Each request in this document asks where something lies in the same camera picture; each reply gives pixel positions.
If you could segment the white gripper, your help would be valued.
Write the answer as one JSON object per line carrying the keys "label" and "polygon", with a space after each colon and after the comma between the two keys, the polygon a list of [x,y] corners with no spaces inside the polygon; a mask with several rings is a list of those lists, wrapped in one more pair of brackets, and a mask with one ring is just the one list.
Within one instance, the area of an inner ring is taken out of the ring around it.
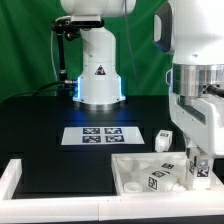
{"label": "white gripper", "polygon": [[169,94],[171,120],[185,135],[186,155],[193,160],[198,153],[199,168],[212,169],[212,157],[224,157],[224,99],[208,95],[197,98],[193,106],[181,105],[179,96]]}

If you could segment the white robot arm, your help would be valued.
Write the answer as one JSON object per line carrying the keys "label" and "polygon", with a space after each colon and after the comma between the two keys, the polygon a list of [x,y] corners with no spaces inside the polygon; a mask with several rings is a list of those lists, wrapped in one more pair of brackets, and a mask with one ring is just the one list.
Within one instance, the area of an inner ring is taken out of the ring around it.
{"label": "white robot arm", "polygon": [[[83,40],[76,103],[99,107],[124,99],[115,69],[115,37],[103,20],[131,13],[136,2],[60,0]],[[224,0],[166,0],[150,25],[137,25],[137,33],[137,46],[151,36],[161,52],[172,56],[169,112],[174,124],[207,155],[224,157]]]}

